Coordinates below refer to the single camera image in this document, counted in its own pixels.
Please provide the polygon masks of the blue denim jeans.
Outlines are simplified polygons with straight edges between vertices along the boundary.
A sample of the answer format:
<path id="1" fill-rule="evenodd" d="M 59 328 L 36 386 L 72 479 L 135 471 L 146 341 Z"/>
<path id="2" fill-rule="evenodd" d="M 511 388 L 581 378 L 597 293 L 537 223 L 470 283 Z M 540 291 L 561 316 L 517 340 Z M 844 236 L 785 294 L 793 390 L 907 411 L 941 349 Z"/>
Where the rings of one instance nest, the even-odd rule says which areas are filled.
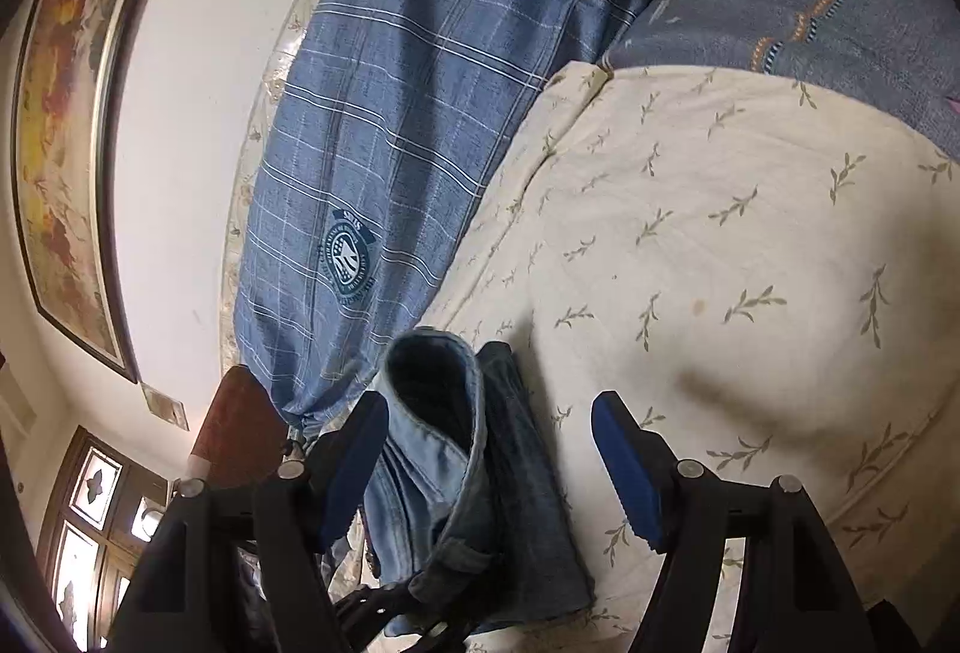
<path id="1" fill-rule="evenodd" d="M 416 328 L 376 389 L 389 429 L 364 523 L 381 582 L 415 601 L 391 633 L 439 614 L 493 630 L 587 609 L 592 580 L 511 348 Z"/>

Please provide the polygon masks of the brown wooden headboard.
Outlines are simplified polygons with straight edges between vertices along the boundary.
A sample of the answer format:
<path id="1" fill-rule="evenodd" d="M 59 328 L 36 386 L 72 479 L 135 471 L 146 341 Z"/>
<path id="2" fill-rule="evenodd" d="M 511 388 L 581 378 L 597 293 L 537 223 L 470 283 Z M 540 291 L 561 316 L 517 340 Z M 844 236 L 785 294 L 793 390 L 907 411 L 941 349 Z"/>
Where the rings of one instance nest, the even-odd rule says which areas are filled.
<path id="1" fill-rule="evenodd" d="M 288 426 L 247 367 L 223 375 L 206 411 L 184 479 L 202 479 L 213 489 L 258 483 L 280 464 Z"/>

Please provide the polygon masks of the wooden door with glass panes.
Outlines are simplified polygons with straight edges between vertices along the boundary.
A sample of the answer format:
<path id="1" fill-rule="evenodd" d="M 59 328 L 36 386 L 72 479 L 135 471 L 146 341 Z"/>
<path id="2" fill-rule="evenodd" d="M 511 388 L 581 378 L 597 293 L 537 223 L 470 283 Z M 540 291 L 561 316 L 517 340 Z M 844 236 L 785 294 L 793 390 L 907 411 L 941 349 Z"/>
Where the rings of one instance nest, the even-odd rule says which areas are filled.
<path id="1" fill-rule="evenodd" d="M 133 569 L 163 518 L 166 479 L 86 429 L 55 477 L 37 562 L 78 650 L 103 650 Z"/>

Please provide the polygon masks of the cream leaf-print comforter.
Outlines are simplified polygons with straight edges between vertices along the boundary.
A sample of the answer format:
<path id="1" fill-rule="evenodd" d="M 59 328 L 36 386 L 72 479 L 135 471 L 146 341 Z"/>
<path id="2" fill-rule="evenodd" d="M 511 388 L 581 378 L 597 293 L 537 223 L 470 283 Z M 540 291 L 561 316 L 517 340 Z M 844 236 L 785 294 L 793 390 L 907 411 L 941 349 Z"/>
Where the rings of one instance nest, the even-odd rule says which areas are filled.
<path id="1" fill-rule="evenodd" d="M 596 601 L 483 651 L 620 651 L 661 557 L 631 533 L 594 396 L 718 476 L 799 477 L 866 604 L 929 639 L 958 594 L 958 167 L 789 78 L 558 73 L 423 321 L 516 351 Z"/>

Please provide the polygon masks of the blue plaid pillow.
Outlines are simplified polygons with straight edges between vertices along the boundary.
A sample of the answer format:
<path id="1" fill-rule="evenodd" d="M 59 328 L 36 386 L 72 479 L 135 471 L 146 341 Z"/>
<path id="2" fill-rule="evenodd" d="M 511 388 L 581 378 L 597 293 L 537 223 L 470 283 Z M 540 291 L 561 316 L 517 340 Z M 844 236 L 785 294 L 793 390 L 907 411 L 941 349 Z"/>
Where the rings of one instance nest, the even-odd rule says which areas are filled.
<path id="1" fill-rule="evenodd" d="M 319 0 L 257 169 L 235 335 L 281 419 L 319 429 L 438 293 L 556 71 L 649 0 Z"/>

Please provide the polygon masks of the wall switch plate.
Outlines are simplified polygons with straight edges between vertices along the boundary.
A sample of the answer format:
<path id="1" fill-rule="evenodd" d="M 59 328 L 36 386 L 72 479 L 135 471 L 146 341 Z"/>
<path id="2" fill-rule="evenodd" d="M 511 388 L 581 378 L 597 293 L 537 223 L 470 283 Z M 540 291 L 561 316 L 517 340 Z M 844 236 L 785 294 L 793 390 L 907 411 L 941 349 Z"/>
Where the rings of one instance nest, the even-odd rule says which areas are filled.
<path id="1" fill-rule="evenodd" d="M 171 396 L 161 393 L 160 390 L 153 389 L 151 385 L 145 382 L 140 383 L 140 390 L 142 390 L 143 398 L 145 398 L 146 407 L 153 416 L 171 424 L 171 426 L 176 426 L 181 431 L 190 431 L 187 411 L 182 401 L 171 398 Z"/>

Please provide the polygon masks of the framed wall painting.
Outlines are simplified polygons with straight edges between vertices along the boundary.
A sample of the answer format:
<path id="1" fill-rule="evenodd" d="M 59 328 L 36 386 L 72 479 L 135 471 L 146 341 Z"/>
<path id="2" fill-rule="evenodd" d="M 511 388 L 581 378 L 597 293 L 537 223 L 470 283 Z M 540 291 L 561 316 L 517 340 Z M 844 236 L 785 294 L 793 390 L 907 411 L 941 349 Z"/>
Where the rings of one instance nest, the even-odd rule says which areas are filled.
<path id="1" fill-rule="evenodd" d="M 146 0 L 32 0 L 11 101 L 11 196 L 37 312 L 139 377 L 114 240 L 114 151 Z"/>

